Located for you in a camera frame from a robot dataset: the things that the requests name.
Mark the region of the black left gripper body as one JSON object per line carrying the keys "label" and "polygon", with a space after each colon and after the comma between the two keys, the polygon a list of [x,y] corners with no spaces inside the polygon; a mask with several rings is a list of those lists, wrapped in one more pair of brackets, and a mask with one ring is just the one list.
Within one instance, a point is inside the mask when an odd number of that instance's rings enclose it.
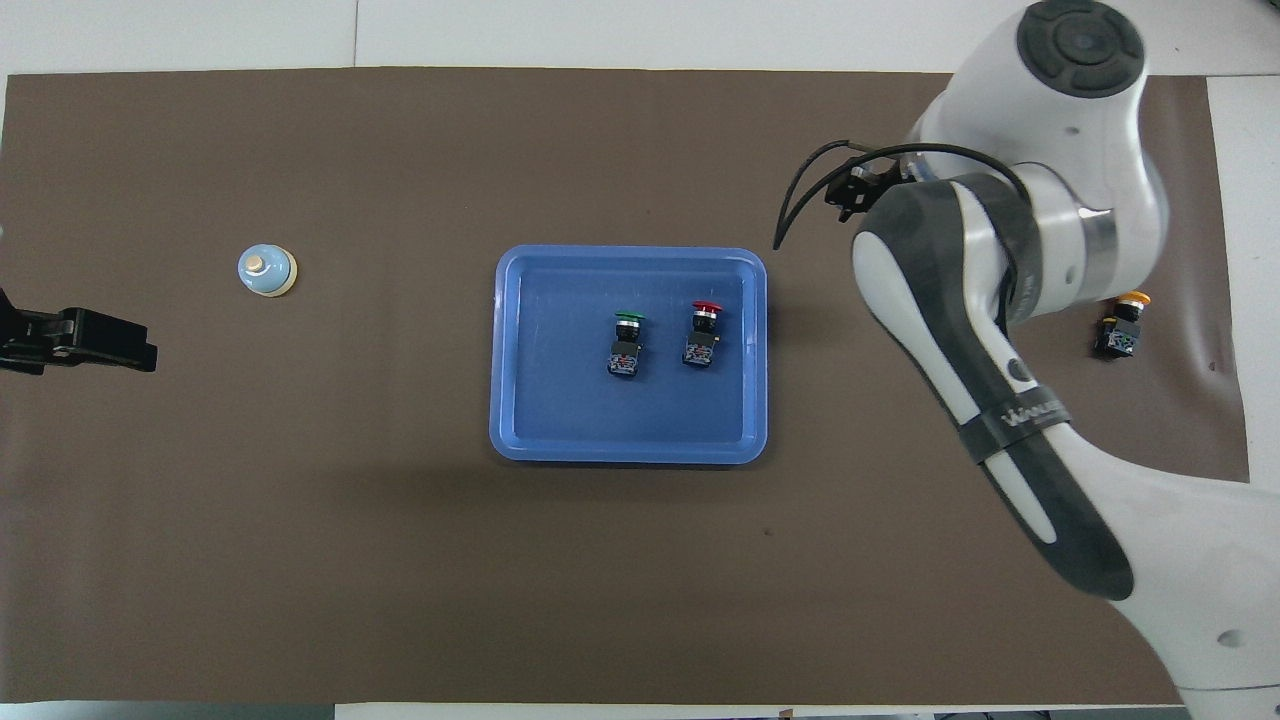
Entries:
{"label": "black left gripper body", "polygon": [[31,336],[33,320],[1,291],[1,369],[45,373],[45,348]]}

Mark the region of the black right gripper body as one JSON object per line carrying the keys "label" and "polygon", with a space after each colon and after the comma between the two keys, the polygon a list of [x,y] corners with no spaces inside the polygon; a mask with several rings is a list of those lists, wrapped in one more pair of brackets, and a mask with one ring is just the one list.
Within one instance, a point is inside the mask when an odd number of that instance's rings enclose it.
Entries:
{"label": "black right gripper body", "polygon": [[826,204],[838,210],[838,223],[847,223],[854,215],[868,213],[890,188],[905,182],[897,163],[883,170],[851,167],[826,186]]}

